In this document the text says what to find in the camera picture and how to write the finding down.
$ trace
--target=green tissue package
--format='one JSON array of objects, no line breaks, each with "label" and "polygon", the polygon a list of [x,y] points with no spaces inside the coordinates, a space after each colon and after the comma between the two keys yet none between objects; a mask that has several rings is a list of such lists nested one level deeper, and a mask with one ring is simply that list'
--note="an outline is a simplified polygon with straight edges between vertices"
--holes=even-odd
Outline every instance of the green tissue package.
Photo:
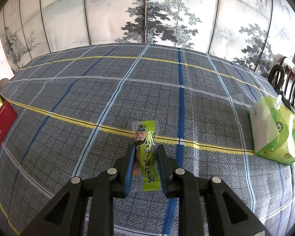
[{"label": "green tissue package", "polygon": [[291,165],[295,161],[295,115],[277,99],[261,97],[249,109],[254,153]]}]

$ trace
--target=silver screw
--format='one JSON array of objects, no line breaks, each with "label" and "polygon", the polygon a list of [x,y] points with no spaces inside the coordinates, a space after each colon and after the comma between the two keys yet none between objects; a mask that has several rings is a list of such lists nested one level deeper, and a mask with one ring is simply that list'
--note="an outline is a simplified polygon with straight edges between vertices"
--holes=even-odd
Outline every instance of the silver screw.
[{"label": "silver screw", "polygon": [[213,176],[212,177],[212,182],[213,183],[219,184],[219,183],[221,183],[221,181],[222,180],[218,176]]},{"label": "silver screw", "polygon": [[117,170],[115,168],[110,168],[107,170],[107,173],[110,174],[110,175],[114,175],[117,173]]},{"label": "silver screw", "polygon": [[80,183],[81,179],[78,176],[71,178],[71,183],[78,184]]},{"label": "silver screw", "polygon": [[176,172],[177,175],[183,175],[183,174],[185,174],[185,170],[184,169],[181,169],[181,168],[176,169],[175,172]]}]

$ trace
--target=table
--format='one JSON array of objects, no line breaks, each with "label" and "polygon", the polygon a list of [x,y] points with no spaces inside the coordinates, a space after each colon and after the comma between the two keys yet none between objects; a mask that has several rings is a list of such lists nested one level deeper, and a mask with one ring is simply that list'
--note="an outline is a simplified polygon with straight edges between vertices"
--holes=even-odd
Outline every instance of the table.
[{"label": "table", "polygon": [[[1,94],[18,114],[0,149],[7,235],[72,176],[110,168],[132,143],[136,120],[158,120],[167,155],[196,176],[220,176],[272,235],[295,222],[295,163],[254,155],[248,117],[258,98],[277,94],[245,67],[182,48],[93,45],[33,59]],[[177,235],[177,200],[132,189],[115,200],[114,219],[115,235]]]}]

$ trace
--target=green snack wrapper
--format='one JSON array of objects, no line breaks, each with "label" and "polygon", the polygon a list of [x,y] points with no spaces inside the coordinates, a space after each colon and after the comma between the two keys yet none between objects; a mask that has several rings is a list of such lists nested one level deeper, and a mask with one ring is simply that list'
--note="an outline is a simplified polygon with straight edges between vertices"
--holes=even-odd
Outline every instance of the green snack wrapper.
[{"label": "green snack wrapper", "polygon": [[154,120],[132,123],[135,132],[136,162],[134,175],[140,177],[136,188],[143,191],[157,191],[160,189],[159,175],[154,159],[154,142],[152,135],[157,131],[158,124]]},{"label": "green snack wrapper", "polygon": [[249,117],[255,154],[289,166],[295,161],[295,115],[281,100],[259,98]]}]

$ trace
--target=cartoon face on wrapper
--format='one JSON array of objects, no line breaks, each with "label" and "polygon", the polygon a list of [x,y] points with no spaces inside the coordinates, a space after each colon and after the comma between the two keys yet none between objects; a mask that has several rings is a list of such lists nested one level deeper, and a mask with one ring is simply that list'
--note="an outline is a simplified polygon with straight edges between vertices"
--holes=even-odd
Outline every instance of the cartoon face on wrapper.
[{"label": "cartoon face on wrapper", "polygon": [[144,141],[146,137],[147,136],[145,134],[145,131],[137,131],[134,136],[134,140],[135,141]]}]

